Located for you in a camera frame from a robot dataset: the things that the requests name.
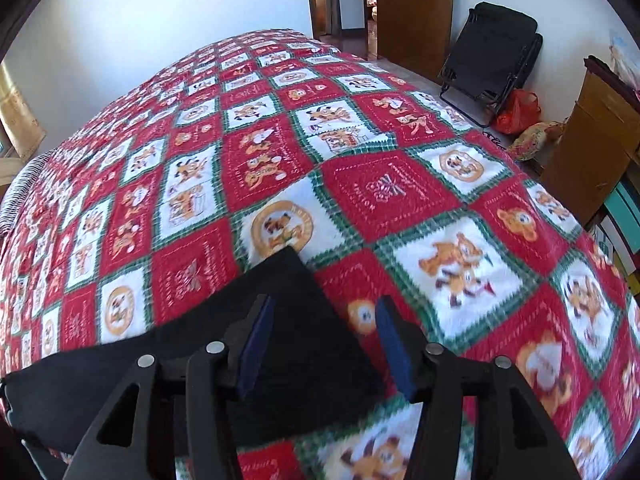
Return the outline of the black pants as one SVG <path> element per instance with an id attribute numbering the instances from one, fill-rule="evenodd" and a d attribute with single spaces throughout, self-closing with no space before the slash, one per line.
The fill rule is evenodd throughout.
<path id="1" fill-rule="evenodd" d="M 177 430 L 210 411 L 218 388 L 242 448 L 356 422 L 384 392 L 355 335 L 285 248 L 143 335 L 9 374 L 1 397 L 10 425 L 47 448 L 75 452 L 142 356 L 152 356 L 175 393 Z"/>

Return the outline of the red patchwork cartoon bedspread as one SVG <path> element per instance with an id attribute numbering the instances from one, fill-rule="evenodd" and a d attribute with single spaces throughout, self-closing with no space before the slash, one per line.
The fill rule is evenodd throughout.
<path id="1" fill-rule="evenodd" d="M 265 264 L 282 304 L 231 409 L 249 479 L 399 479 L 420 418 L 375 319 L 506 356 L 578 474 L 639 430 L 639 308 L 573 215 L 450 107 L 291 29 L 197 50 L 55 148 L 1 245 L 1 418 L 70 460 L 125 370 L 192 351 Z"/>

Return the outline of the striped grey pillow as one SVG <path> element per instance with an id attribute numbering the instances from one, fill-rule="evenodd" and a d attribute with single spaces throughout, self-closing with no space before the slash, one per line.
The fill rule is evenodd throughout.
<path id="1" fill-rule="evenodd" d="M 17 222 L 18 210 L 27 200 L 29 190 L 42 173 L 51 151 L 33 158 L 13 179 L 1 202 L 1 236 L 6 237 Z"/>

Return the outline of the floral cushion on floor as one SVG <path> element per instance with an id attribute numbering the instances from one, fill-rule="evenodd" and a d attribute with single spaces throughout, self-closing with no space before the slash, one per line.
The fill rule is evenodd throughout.
<path id="1" fill-rule="evenodd" d="M 520 134 L 506 152 L 520 162 L 533 159 L 545 146 L 558 142 L 564 129 L 564 122 L 537 122 Z"/>

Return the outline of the beige patterned curtain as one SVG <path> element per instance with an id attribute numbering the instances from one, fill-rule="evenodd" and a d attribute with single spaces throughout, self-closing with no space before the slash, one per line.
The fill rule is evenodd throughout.
<path id="1" fill-rule="evenodd" d="M 47 131 L 40 125 L 28 102 L 1 63 L 1 123 L 17 156 L 30 159 L 40 147 Z"/>

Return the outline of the brown wooden cabinet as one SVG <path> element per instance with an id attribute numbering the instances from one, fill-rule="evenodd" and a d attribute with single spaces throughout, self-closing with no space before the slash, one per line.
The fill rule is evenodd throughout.
<path id="1" fill-rule="evenodd" d="M 598 58 L 588 56 L 585 68 L 582 90 L 540 177 L 583 226 L 639 161 L 638 98 Z"/>

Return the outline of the red plastic bag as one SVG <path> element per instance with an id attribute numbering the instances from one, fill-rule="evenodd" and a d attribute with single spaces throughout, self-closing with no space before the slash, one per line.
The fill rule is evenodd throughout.
<path id="1" fill-rule="evenodd" d="M 518 136 L 539 122 L 541 107 L 535 92 L 515 89 L 494 121 L 494 129 L 507 136 Z"/>

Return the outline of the black folding chair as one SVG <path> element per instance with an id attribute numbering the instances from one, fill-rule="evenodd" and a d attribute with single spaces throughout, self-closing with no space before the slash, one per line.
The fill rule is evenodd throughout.
<path id="1" fill-rule="evenodd" d="M 488 127 L 511 92 L 526 83 L 541 47 L 534 18 L 477 3 L 438 74 L 440 99 L 480 128 Z"/>

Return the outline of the brown wooden door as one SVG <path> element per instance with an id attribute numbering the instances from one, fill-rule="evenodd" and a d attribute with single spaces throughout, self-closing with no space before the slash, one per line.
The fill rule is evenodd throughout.
<path id="1" fill-rule="evenodd" d="M 427 79 L 445 63 L 454 0 L 376 0 L 378 55 Z"/>

